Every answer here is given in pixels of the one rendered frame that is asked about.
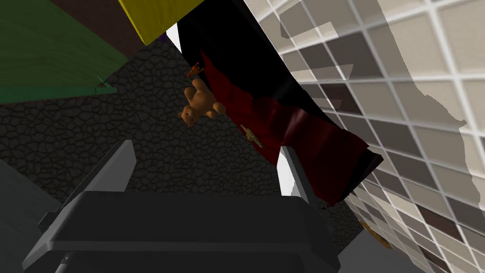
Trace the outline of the brown teddy bear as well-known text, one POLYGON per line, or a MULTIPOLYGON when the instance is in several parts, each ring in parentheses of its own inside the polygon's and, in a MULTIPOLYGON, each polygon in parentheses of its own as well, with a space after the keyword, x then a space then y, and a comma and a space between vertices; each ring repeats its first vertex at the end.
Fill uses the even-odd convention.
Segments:
POLYGON ((217 115, 225 115, 225 106, 217 101, 213 93, 201 79, 195 78, 192 84, 193 87, 187 87, 184 90, 184 94, 189 103, 178 114, 178 117, 188 127, 193 127, 201 116, 215 119, 217 115))

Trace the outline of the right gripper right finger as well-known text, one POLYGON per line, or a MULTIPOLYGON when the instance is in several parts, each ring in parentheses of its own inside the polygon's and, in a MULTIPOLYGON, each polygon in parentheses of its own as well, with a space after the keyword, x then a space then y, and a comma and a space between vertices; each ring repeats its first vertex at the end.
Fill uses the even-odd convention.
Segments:
POLYGON ((282 196, 297 196, 311 207, 319 208, 317 198, 302 164, 295 150, 290 146, 282 146, 280 148, 277 172, 282 196))

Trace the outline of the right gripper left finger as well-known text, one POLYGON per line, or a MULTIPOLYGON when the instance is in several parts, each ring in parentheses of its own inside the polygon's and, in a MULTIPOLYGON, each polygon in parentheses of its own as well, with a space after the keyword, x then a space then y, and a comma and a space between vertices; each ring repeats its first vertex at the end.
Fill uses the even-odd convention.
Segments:
POLYGON ((133 141, 115 143, 72 192, 62 208, 83 191, 125 191, 135 165, 133 141))

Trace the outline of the yellow box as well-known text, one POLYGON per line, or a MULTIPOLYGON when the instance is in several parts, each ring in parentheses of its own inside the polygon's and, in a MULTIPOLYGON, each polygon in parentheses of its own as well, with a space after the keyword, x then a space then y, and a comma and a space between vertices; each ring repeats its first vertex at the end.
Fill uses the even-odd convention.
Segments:
POLYGON ((118 0, 147 46, 204 0, 118 0))

